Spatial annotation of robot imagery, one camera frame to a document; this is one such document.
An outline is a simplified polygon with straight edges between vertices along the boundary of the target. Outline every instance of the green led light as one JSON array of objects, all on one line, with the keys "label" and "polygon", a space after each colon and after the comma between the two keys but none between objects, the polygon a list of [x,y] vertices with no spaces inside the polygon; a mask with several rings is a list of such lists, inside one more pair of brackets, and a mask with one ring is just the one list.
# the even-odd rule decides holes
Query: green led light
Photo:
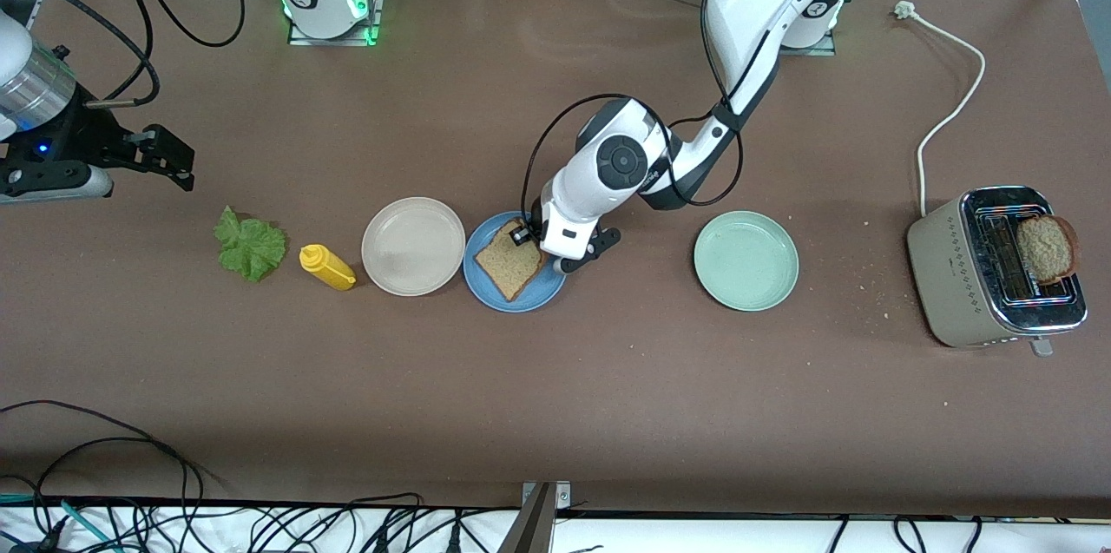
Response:
[{"label": "green led light", "polygon": [[378,27],[372,26],[362,31],[362,40],[368,47],[378,46]]},{"label": "green led light", "polygon": [[281,11],[286,13],[286,19],[289,19],[290,22],[292,22],[293,16],[290,14],[290,12],[289,12],[289,3],[287,3],[286,0],[281,0]]},{"label": "green led light", "polygon": [[348,7],[356,19],[362,19],[367,16],[366,0],[348,0]]}]

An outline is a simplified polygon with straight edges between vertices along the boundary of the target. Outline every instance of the toasted bread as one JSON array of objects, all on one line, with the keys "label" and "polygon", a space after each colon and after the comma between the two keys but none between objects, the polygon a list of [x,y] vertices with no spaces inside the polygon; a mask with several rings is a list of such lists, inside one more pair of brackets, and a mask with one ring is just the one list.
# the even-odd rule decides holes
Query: toasted bread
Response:
[{"label": "toasted bread", "polygon": [[1019,224],[1019,253],[1039,284],[1057,284],[1077,272],[1080,243],[1060,217],[1029,218]]},{"label": "toasted bread", "polygon": [[524,288],[540,275],[544,265],[544,255],[536,243],[524,243],[520,248],[509,235],[513,229],[520,228],[520,218],[508,221],[494,233],[493,240],[474,257],[482,271],[490,276],[498,291],[507,301],[517,300]]}]

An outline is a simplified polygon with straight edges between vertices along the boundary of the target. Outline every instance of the toaster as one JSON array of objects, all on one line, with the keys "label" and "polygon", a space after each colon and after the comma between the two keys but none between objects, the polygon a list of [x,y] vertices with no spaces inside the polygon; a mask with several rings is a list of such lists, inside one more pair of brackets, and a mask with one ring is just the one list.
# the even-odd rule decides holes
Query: toaster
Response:
[{"label": "toaster", "polygon": [[1051,215],[1027,185],[970,190],[910,225],[907,244],[930,331],[951,348],[1030,340],[1052,355],[1049,336],[1088,316],[1078,276],[1039,284],[1019,255],[1017,228]]}]

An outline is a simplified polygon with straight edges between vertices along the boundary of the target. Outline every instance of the green plate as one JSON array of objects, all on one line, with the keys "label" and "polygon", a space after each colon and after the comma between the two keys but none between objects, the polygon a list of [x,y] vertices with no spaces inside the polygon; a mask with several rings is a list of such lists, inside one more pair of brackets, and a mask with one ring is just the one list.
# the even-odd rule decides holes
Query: green plate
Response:
[{"label": "green plate", "polygon": [[714,218],[699,233],[694,272],[713,299],[758,312],[790,295],[799,280],[799,252],[780,224],[738,210]]}]

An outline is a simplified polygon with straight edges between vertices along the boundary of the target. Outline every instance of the black cable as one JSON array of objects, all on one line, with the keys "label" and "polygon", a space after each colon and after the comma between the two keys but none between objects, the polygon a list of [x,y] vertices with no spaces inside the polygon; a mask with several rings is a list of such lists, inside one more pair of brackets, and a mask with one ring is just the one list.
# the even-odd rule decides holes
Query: black cable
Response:
[{"label": "black cable", "polygon": [[368,551],[370,551],[370,547],[373,544],[376,544],[379,539],[382,539],[383,546],[388,546],[389,542],[392,541],[392,537],[388,537],[389,536],[389,530],[390,530],[390,527],[392,527],[396,524],[399,524],[401,521],[403,521],[406,519],[406,516],[413,516],[413,519],[412,519],[413,521],[418,520],[418,517],[416,516],[416,513],[417,513],[417,510],[413,509],[413,510],[401,510],[401,512],[396,517],[391,517],[390,514],[386,514],[386,520],[382,521],[382,524],[377,530],[374,530],[374,533],[372,533],[369,539],[367,539],[367,542],[362,545],[362,549],[359,550],[359,553],[367,553]]},{"label": "black cable", "polygon": [[[436,510],[427,510],[423,514],[421,514],[417,510],[411,510],[411,511],[407,511],[407,512],[409,512],[409,516],[410,516],[409,523],[406,524],[406,525],[402,525],[402,526],[398,527],[398,533],[396,533],[393,535],[387,536],[386,537],[386,544],[387,545],[390,544],[391,542],[393,542],[396,539],[400,537],[401,534],[404,533],[406,530],[410,530],[410,532],[411,532],[412,529],[413,529],[413,526],[417,524],[417,521],[420,521],[421,519],[428,517],[429,514],[434,514]],[[409,543],[406,545],[404,551],[408,551],[410,546],[416,545],[416,544],[413,544],[412,540],[409,540],[408,542]]]},{"label": "black cable", "polygon": [[112,22],[109,22],[109,20],[106,19],[102,14],[100,14],[100,12],[92,10],[92,8],[86,2],[81,2],[81,0],[66,0],[66,1],[70,3],[72,7],[77,8],[77,10],[84,12],[84,14],[88,14],[96,22],[103,26],[104,30],[112,32],[112,36],[114,36],[114,38],[118,38],[120,42],[123,43],[123,46],[127,46],[128,50],[131,50],[131,53],[134,53],[136,58],[139,59],[139,62],[142,62],[142,66],[144,70],[147,70],[147,73],[150,73],[150,93],[147,93],[146,95],[143,95],[143,98],[131,99],[131,101],[119,102],[118,104],[121,107],[122,105],[136,107],[136,105],[143,105],[144,103],[150,103],[151,101],[154,101],[154,98],[158,98],[159,91],[162,90],[162,82],[159,81],[158,79],[158,73],[156,73],[154,71],[154,66],[151,66],[151,62],[150,60],[147,59],[147,56],[143,54],[142,50],[139,50],[139,46],[136,46],[136,43],[132,42],[132,40],[128,38],[126,33],[123,33],[123,31],[119,30],[119,28],[117,28]]},{"label": "black cable", "polygon": [[[420,494],[416,493],[416,492],[403,492],[403,493],[399,493],[399,494],[386,494],[386,495],[379,495],[379,496],[364,496],[364,497],[360,497],[360,499],[354,499],[354,500],[348,501],[339,510],[337,510],[337,511],[334,511],[334,512],[332,512],[332,513],[330,513],[328,515],[324,515],[324,516],[318,519],[316,523],[313,523],[303,534],[301,534],[301,536],[293,536],[292,534],[290,534],[290,536],[294,539],[294,542],[293,542],[293,544],[291,544],[289,546],[289,549],[287,549],[287,551],[292,550],[294,545],[297,545],[297,544],[299,544],[301,542],[311,544],[312,542],[317,541],[317,539],[319,539],[321,535],[323,535],[324,532],[327,532],[332,526],[334,526],[334,524],[342,517],[342,515],[344,513],[348,513],[348,514],[351,514],[351,516],[352,516],[351,542],[348,545],[348,552],[350,553],[350,550],[354,547],[354,541],[356,541],[356,537],[358,535],[358,524],[354,521],[354,515],[353,515],[354,509],[358,507],[358,506],[361,506],[363,504],[367,504],[367,503],[379,502],[379,501],[392,501],[392,500],[406,499],[406,497],[412,497],[419,504],[423,504],[424,503],[424,497],[421,496]],[[392,513],[393,513],[393,510],[390,511],[390,514],[387,514],[387,522],[390,520]],[[318,526],[321,526],[321,525],[323,526],[323,529],[320,530],[320,532],[317,533],[316,535],[309,537],[309,534],[312,533],[313,530],[316,530]]]},{"label": "black cable", "polygon": [[[903,540],[902,533],[899,532],[899,523],[902,521],[910,523],[910,529],[914,532],[914,537],[918,539],[918,551],[911,549],[910,544]],[[899,541],[899,544],[902,544],[902,547],[907,550],[907,553],[925,553],[925,541],[922,540],[922,532],[918,531],[918,525],[914,524],[914,521],[908,519],[907,516],[895,516],[895,520],[891,523],[891,529],[895,532],[895,540]]]},{"label": "black cable", "polygon": [[718,84],[718,91],[721,93],[722,99],[727,99],[727,88],[725,82],[721,79],[721,73],[718,71],[718,63],[714,62],[713,53],[710,51],[710,36],[708,32],[709,26],[707,26],[705,11],[707,3],[709,0],[702,0],[699,7],[699,31],[702,34],[702,50],[705,52],[705,60],[710,63],[710,73],[713,74],[713,81]]},{"label": "black cable", "polygon": [[446,526],[454,523],[457,520],[469,519],[471,516],[476,516],[477,514],[484,514],[487,512],[493,512],[493,511],[494,511],[493,509],[474,510],[474,511],[471,511],[471,512],[466,512],[463,514],[460,514],[460,516],[458,519],[456,516],[452,516],[450,520],[441,522],[439,525],[432,527],[431,530],[429,530],[428,532],[426,532],[423,535],[421,535],[420,537],[418,537],[417,540],[414,540],[410,546],[407,546],[404,550],[401,550],[401,553],[409,553],[410,551],[417,549],[417,546],[420,545],[421,542],[424,542],[424,540],[427,540],[429,536],[432,536],[433,533],[436,533],[436,532],[442,530],[443,527],[446,527]]},{"label": "black cable", "polygon": [[14,551],[16,549],[22,549],[27,551],[27,553],[38,553],[38,551],[33,546],[23,542],[22,540],[17,539],[16,536],[12,536],[10,533],[3,530],[0,530],[0,536],[11,541],[16,545],[14,547],[12,547],[12,551]]},{"label": "black cable", "polygon": [[964,546],[964,553],[972,553],[972,550],[975,549],[975,543],[980,540],[980,532],[983,531],[983,521],[980,516],[972,516],[972,520],[975,521],[975,529],[972,531],[972,539]]},{"label": "black cable", "polygon": [[713,113],[713,110],[707,110],[707,113],[702,114],[702,117],[699,117],[699,118],[677,119],[677,121],[671,121],[670,123],[668,123],[668,129],[673,129],[673,127],[675,127],[675,125],[682,125],[682,123],[692,123],[692,122],[695,122],[695,121],[707,121],[707,119],[710,119],[710,114],[712,114],[712,113]]},{"label": "black cable", "polygon": [[236,23],[236,30],[231,32],[231,36],[229,36],[229,38],[220,40],[219,42],[210,42],[209,40],[198,38],[197,34],[190,31],[189,28],[187,28],[186,24],[182,23],[180,19],[178,19],[178,16],[173,13],[173,10],[171,10],[170,4],[168,4],[166,0],[158,0],[158,4],[162,7],[162,10],[166,11],[166,14],[167,17],[170,18],[170,21],[178,27],[178,30],[181,30],[182,33],[187,36],[187,38],[190,38],[192,42],[198,43],[198,46],[204,46],[204,47],[231,46],[231,42],[233,42],[236,39],[239,38],[239,32],[243,31],[243,23],[247,22],[247,0],[239,0],[239,22]]},{"label": "black cable", "polygon": [[682,190],[679,190],[679,184],[675,181],[674,159],[671,158],[671,130],[663,129],[663,119],[661,119],[659,114],[655,114],[655,110],[652,110],[649,105],[644,105],[644,103],[642,103],[642,105],[644,107],[644,110],[648,110],[648,113],[655,119],[655,122],[660,123],[664,142],[663,154],[668,158],[668,180],[671,181],[671,192],[675,193],[675,197],[679,197],[680,200],[682,200],[687,205],[713,205],[717,204],[718,201],[722,201],[725,197],[729,197],[729,194],[733,192],[733,189],[737,188],[738,182],[741,181],[741,170],[744,169],[744,144],[741,142],[741,133],[739,133],[739,131],[734,131],[733,133],[733,139],[737,141],[737,169],[733,170],[733,180],[731,180],[725,190],[722,190],[722,192],[718,193],[717,197],[712,197],[707,201],[695,201],[692,197],[683,194]]},{"label": "black cable", "polygon": [[451,523],[451,535],[448,537],[448,549],[444,549],[444,553],[463,553],[463,549],[460,544],[460,532],[463,529],[463,511],[456,510],[456,521]]},{"label": "black cable", "polygon": [[[96,410],[91,410],[91,408],[81,408],[79,405],[73,405],[71,403],[61,402],[60,400],[24,400],[24,402],[21,402],[21,403],[16,403],[16,404],[12,404],[12,405],[9,405],[9,406],[0,408],[0,414],[7,414],[9,412],[19,410],[20,408],[29,408],[31,405],[40,405],[40,404],[41,405],[52,405],[52,406],[56,406],[56,408],[63,408],[63,410],[70,410],[70,411],[73,411],[73,412],[80,412],[82,414],[88,414],[88,415],[94,415],[94,418],[100,419],[101,421],[106,421],[106,422],[111,423],[111,424],[113,424],[116,426],[119,426],[119,428],[121,428],[123,430],[132,432],[132,433],[134,433],[137,435],[141,435],[141,438],[139,438],[139,439],[124,438],[123,435],[112,435],[112,438],[108,438],[108,439],[99,439],[99,440],[90,441],[90,442],[87,442],[87,443],[80,443],[80,445],[76,446],[74,449],[71,449],[71,450],[67,451],[60,458],[56,459],[54,462],[52,462],[50,464],[50,466],[48,466],[47,470],[43,471],[42,474],[40,474],[39,481],[38,481],[38,486],[39,486],[40,490],[42,489],[42,485],[46,482],[46,479],[50,475],[50,473],[51,473],[51,471],[53,469],[57,469],[58,465],[61,464],[61,462],[63,460],[66,460],[67,458],[71,456],[72,454],[74,454],[74,453],[79,452],[80,450],[83,450],[83,449],[86,449],[88,446],[93,446],[93,445],[97,445],[97,443],[103,443],[103,442],[138,442],[138,443],[150,443],[150,445],[154,446],[154,449],[157,449],[160,453],[162,453],[162,454],[167,455],[168,458],[170,458],[171,460],[178,462],[178,464],[181,466],[181,471],[182,471],[182,481],[181,481],[181,514],[182,514],[182,519],[183,519],[183,521],[186,523],[186,526],[184,526],[184,530],[183,530],[183,532],[181,534],[181,541],[180,541],[180,544],[179,544],[178,549],[174,551],[174,550],[172,550],[172,545],[171,545],[171,553],[183,553],[186,540],[190,535],[193,536],[193,539],[197,540],[197,542],[199,544],[201,544],[201,546],[204,547],[206,551],[209,551],[209,553],[213,553],[212,550],[209,549],[203,543],[203,541],[200,539],[200,536],[197,535],[197,533],[194,532],[193,526],[192,526],[192,520],[197,515],[198,511],[200,510],[201,502],[204,499],[204,480],[201,477],[200,469],[198,469],[198,466],[196,464],[193,464],[192,462],[190,462],[189,460],[187,460],[186,458],[183,458],[182,454],[178,453],[178,451],[174,450],[172,446],[168,445],[167,443],[163,443],[163,442],[159,441],[159,439],[156,439],[154,435],[151,435],[147,431],[143,431],[143,430],[141,430],[141,429],[139,429],[139,428],[137,428],[134,425],[130,425],[128,423],[124,423],[122,421],[113,419],[113,418],[111,418],[111,415],[102,414],[100,412],[97,412]],[[187,504],[187,502],[188,502],[188,489],[189,489],[189,474],[190,473],[197,480],[197,499],[194,500],[194,504],[192,506],[192,512],[191,513],[189,513],[189,506]]]},{"label": "black cable", "polygon": [[830,547],[825,550],[825,553],[834,553],[837,551],[838,543],[841,542],[841,534],[844,533],[845,527],[849,526],[849,514],[841,515],[841,525],[838,526],[837,533],[833,534],[833,540],[830,542]]},{"label": "black cable", "polygon": [[[50,510],[47,509],[47,502],[42,499],[42,492],[39,490],[39,486],[23,475],[0,475],[0,480],[16,480],[17,482],[21,482],[31,489],[31,515],[34,516],[34,524],[39,527],[39,531],[41,531],[43,535],[50,533],[50,529],[53,526],[50,522]],[[42,514],[46,516],[47,525],[44,526],[42,526],[42,522],[39,521],[39,509],[42,510]]]},{"label": "black cable", "polygon": [[529,178],[532,177],[532,164],[534,164],[534,162],[537,161],[537,153],[540,153],[540,145],[544,144],[544,139],[548,138],[548,134],[551,133],[556,124],[559,123],[562,118],[567,117],[567,113],[570,113],[571,110],[578,109],[578,107],[583,105],[583,103],[589,103],[591,101],[595,101],[597,99],[630,99],[630,98],[628,94],[622,94],[622,93],[591,94],[590,98],[582,98],[580,99],[580,101],[575,101],[574,103],[572,103],[572,105],[568,105],[567,109],[563,109],[563,111],[561,111],[559,114],[557,114],[554,119],[552,119],[552,122],[548,123],[547,129],[544,129],[543,133],[540,134],[540,138],[538,139],[536,147],[532,148],[532,154],[531,157],[529,157],[529,165],[524,168],[524,185],[521,188],[521,223],[523,224],[529,223],[529,217],[527,215],[527,210],[524,210],[524,201],[527,201],[529,198]]},{"label": "black cable", "polygon": [[729,95],[724,99],[724,101],[722,101],[725,104],[727,109],[729,109],[729,107],[732,105],[730,99],[733,99],[733,95],[737,94],[737,91],[741,90],[741,83],[744,82],[744,79],[749,78],[749,71],[751,71],[752,67],[757,63],[757,59],[760,56],[760,51],[763,49],[763,46],[768,41],[769,36],[771,36],[770,30],[765,30],[764,33],[760,36],[760,40],[757,42],[757,48],[752,52],[752,58],[749,59],[749,63],[744,67],[744,70],[741,71],[741,78],[737,79],[737,83],[734,83],[732,90],[729,91]]},{"label": "black cable", "polygon": [[[142,16],[143,32],[147,34],[147,42],[144,43],[142,52],[143,56],[146,56],[147,59],[150,60],[150,56],[154,51],[154,27],[150,21],[150,11],[147,10],[147,2],[143,2],[143,0],[136,0],[136,6],[139,7],[139,14]],[[123,93],[123,91],[127,90],[129,86],[131,86],[132,83],[134,83],[137,79],[139,79],[139,74],[142,73],[142,70],[143,70],[142,62],[139,62],[139,66],[136,66],[134,71],[131,71],[131,74],[128,76],[128,79],[126,79],[126,81],[123,81],[121,86],[116,87],[116,90],[112,91],[112,93],[106,94],[104,99],[119,98],[120,93]]]},{"label": "black cable", "polygon": [[490,550],[482,544],[478,536],[471,533],[471,529],[467,526],[467,523],[464,523],[462,519],[459,520],[459,526],[463,527],[463,533],[467,534],[467,537],[471,539],[471,542],[473,542],[476,546],[482,550],[482,553],[490,553]]},{"label": "black cable", "polygon": [[[271,525],[276,524],[278,521],[281,521],[282,516],[286,516],[287,514],[291,514],[292,512],[294,512],[294,509],[290,507],[289,510],[286,510],[280,514],[278,514],[277,516],[274,516],[273,514],[270,513],[270,510],[263,511],[262,516],[259,516],[258,519],[256,519],[253,523],[251,523],[251,530],[248,532],[249,540],[247,542],[247,553],[251,553],[254,550],[254,544],[259,541],[259,539],[262,537],[262,534],[264,534],[267,530],[270,529]],[[258,535],[254,535],[254,527],[259,526],[259,523],[267,520],[267,517],[270,519],[270,522],[262,527],[262,531],[260,531]]]},{"label": "black cable", "polygon": [[[126,496],[81,496],[81,497],[72,497],[72,499],[70,499],[70,504],[73,505],[74,509],[77,509],[79,506],[80,507],[87,507],[87,506],[89,506],[91,504],[104,504],[108,501],[119,501],[119,502],[122,502],[122,503],[130,504],[132,506],[132,510],[131,510],[132,527],[129,529],[128,531],[123,532],[122,534],[119,534],[119,536],[116,537],[116,540],[112,541],[112,542],[122,543],[128,537],[136,537],[136,541],[139,542],[139,545],[141,547],[146,547],[147,541],[143,540],[144,534],[147,534],[148,532],[151,532],[151,531],[156,530],[157,527],[161,527],[162,525],[166,525],[168,523],[183,520],[182,516],[168,516],[166,519],[158,520],[158,519],[156,519],[156,514],[158,513],[158,511],[161,507],[154,506],[154,507],[150,507],[149,511],[148,511],[148,510],[144,510],[141,505],[139,505],[133,499],[129,499],[129,497],[126,497]],[[112,507],[108,507],[108,511],[109,511],[109,520],[112,520],[112,516],[114,515],[113,509]],[[214,514],[213,513],[197,514],[196,516],[193,516],[193,519],[194,520],[199,520],[199,519],[219,519],[219,517],[222,517],[222,516],[231,516],[233,514],[238,514],[240,512],[246,512],[246,511],[256,511],[256,512],[262,512],[262,513],[264,513],[263,510],[260,510],[258,507],[237,507],[236,510],[232,510],[230,512],[220,512],[220,513],[214,513]],[[92,546],[88,546],[87,549],[80,550],[80,551],[78,551],[76,553],[88,553],[88,550],[94,549],[94,547],[97,547],[99,545],[100,545],[100,543],[94,544]]]},{"label": "black cable", "polygon": [[[299,514],[294,514],[293,517],[291,517],[289,521],[286,521],[284,523],[281,522],[281,519],[283,516],[286,516],[287,514],[292,514],[293,512],[297,512],[297,510],[296,509],[290,509],[290,510],[286,510],[281,514],[278,514],[278,516],[274,517],[274,520],[270,522],[270,524],[277,523],[278,524],[278,529],[276,529],[272,534],[270,534],[269,536],[267,536],[267,539],[263,540],[259,544],[258,551],[264,551],[267,549],[267,545],[270,544],[270,541],[273,541],[273,539],[277,537],[278,534],[281,533],[281,532],[286,532],[287,534],[290,535],[290,537],[297,537],[297,536],[293,535],[293,532],[290,530],[290,525],[293,524],[293,521],[297,521],[297,520],[301,519],[302,516],[304,516],[306,514],[309,514],[312,511],[313,511],[312,507],[309,507],[309,509],[306,509],[306,510],[301,510]],[[270,529],[270,525],[267,525],[266,529],[263,529],[261,532],[259,532],[258,537],[262,537],[262,534],[266,533],[268,529]],[[254,539],[252,539],[251,542],[248,543],[248,545],[247,545],[247,553],[252,553],[252,551],[256,550],[254,549],[256,542],[257,541],[254,541]]]}]

